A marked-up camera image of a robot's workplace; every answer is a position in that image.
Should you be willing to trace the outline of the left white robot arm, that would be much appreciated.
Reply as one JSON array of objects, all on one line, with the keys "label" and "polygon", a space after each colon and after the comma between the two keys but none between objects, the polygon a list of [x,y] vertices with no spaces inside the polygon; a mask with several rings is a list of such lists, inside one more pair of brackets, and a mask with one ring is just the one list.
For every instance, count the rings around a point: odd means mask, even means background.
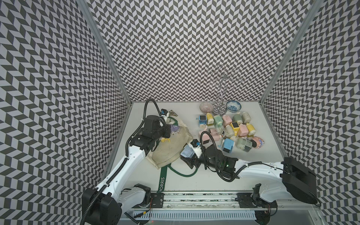
[{"label": "left white robot arm", "polygon": [[125,155],[107,177],[94,189],[87,189],[82,195],[82,218],[84,225],[116,225],[123,213],[146,202],[150,189],[145,186],[133,187],[122,193],[124,185],[134,169],[153,149],[156,141],[169,138],[171,126],[165,122],[155,125],[141,123],[125,144]]}]

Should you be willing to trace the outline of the purple grey pencil sharpener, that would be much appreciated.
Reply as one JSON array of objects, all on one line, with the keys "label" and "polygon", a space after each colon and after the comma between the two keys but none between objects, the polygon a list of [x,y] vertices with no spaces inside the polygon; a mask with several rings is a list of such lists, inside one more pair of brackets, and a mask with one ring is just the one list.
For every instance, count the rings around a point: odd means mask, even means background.
[{"label": "purple grey pencil sharpener", "polygon": [[175,126],[175,125],[171,124],[170,128],[171,128],[171,134],[175,134],[180,131],[180,126]]}]

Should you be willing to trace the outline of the grey blue pencil sharpener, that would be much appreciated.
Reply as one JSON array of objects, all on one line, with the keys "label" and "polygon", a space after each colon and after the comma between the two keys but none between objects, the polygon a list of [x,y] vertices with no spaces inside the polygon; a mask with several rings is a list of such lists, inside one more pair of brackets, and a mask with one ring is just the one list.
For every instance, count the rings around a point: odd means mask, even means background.
[{"label": "grey blue pencil sharpener", "polygon": [[192,159],[195,156],[192,145],[186,145],[182,150],[180,157],[185,159]]}]

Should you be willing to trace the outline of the beige round pencil sharpener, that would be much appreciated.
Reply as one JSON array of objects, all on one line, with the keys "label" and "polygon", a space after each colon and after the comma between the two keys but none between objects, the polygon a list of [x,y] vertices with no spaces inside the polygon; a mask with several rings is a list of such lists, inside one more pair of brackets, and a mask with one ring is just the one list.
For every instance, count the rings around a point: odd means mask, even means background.
[{"label": "beige round pencil sharpener", "polygon": [[235,132],[234,132],[234,130],[233,130],[233,128],[230,126],[230,125],[227,125],[226,127],[225,127],[225,136],[227,137],[227,138],[231,138],[231,137],[233,137],[233,136],[235,136]]}]

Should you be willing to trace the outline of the pink round patterned sharpener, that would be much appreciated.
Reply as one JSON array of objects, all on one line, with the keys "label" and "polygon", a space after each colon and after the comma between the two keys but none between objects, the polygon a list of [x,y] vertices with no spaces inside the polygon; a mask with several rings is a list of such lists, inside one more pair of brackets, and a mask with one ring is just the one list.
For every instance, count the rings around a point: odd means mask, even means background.
[{"label": "pink round patterned sharpener", "polygon": [[251,140],[252,147],[255,149],[260,149],[264,145],[264,140],[257,136],[253,137]]}]

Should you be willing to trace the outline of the grey green clear sharpener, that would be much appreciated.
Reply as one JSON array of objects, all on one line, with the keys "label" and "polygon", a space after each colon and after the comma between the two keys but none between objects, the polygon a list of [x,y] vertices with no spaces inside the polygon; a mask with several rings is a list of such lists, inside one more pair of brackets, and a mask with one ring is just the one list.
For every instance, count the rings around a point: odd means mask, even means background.
[{"label": "grey green clear sharpener", "polygon": [[236,141],[236,144],[235,146],[239,149],[239,150],[242,150],[244,152],[249,152],[252,147],[253,147],[253,144],[250,140],[247,140],[245,138],[238,138],[237,141]]}]

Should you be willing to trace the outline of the cream tote bag green handles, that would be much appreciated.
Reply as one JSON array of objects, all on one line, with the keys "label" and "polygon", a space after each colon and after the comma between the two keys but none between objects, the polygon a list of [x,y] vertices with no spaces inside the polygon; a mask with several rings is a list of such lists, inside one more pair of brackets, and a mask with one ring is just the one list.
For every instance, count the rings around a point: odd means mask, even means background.
[{"label": "cream tote bag green handles", "polygon": [[180,154],[184,147],[191,143],[193,136],[190,134],[187,125],[182,119],[173,111],[169,112],[167,124],[180,126],[180,131],[175,134],[170,134],[170,142],[157,141],[154,151],[147,155],[147,159],[157,168],[160,169],[160,178],[158,184],[158,192],[161,193],[165,189],[167,169],[176,173],[181,177],[192,177],[197,173],[197,169],[192,174],[183,174],[171,167],[171,163],[180,158]]}]

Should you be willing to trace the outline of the cream pencil sharpener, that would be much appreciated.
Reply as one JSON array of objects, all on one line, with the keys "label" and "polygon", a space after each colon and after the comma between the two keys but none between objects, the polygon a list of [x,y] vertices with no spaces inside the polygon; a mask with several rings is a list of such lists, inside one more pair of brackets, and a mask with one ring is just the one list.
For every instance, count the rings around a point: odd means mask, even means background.
[{"label": "cream pencil sharpener", "polygon": [[241,117],[244,124],[251,122],[251,117],[248,112],[243,112]]}]

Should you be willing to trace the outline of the pink pencil sharpener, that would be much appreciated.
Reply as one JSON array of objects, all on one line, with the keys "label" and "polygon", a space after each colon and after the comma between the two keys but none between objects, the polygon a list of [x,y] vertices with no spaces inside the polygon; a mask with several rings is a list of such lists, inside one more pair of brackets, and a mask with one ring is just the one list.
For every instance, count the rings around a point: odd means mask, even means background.
[{"label": "pink pencil sharpener", "polygon": [[238,137],[246,137],[249,133],[249,130],[245,124],[239,125]]},{"label": "pink pencil sharpener", "polygon": [[230,125],[232,123],[232,118],[229,115],[223,115],[222,116],[222,120],[223,120],[223,126],[226,127],[228,125]]},{"label": "pink pencil sharpener", "polygon": [[[207,131],[207,128],[208,128],[208,126],[205,126],[204,129],[199,132],[199,136],[201,136],[201,134],[202,134],[204,131]],[[202,135],[202,141],[201,141],[202,144],[207,144],[207,143],[209,143],[209,141],[210,141],[210,137],[209,137],[208,134]]]},{"label": "pink pencil sharpener", "polygon": [[211,128],[210,134],[212,135],[214,141],[219,141],[222,138],[221,134],[217,131],[216,128]]}]

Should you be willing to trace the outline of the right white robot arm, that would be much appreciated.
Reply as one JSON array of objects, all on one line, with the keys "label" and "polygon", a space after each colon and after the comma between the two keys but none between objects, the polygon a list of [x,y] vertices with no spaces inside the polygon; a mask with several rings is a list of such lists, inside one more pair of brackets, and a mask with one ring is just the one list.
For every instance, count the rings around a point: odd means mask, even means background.
[{"label": "right white robot arm", "polygon": [[190,145],[194,155],[188,166],[215,172],[223,181],[231,183],[240,178],[256,178],[265,181],[256,184],[253,192],[246,197],[238,197],[238,202],[249,203],[251,207],[271,208],[277,200],[295,199],[303,203],[319,205],[317,178],[294,158],[285,157],[282,162],[266,163],[245,161],[225,156],[215,145],[204,148],[201,144]]}]

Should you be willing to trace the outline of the yellow black-top pencil sharpener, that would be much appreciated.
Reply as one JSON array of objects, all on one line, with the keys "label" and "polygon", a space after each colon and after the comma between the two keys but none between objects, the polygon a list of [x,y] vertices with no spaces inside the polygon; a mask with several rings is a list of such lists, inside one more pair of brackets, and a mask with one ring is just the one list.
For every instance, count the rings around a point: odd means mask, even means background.
[{"label": "yellow black-top pencil sharpener", "polygon": [[240,126],[238,124],[238,122],[231,122],[230,126],[232,127],[233,131],[234,131],[234,135],[237,136],[238,132],[240,130]]}]

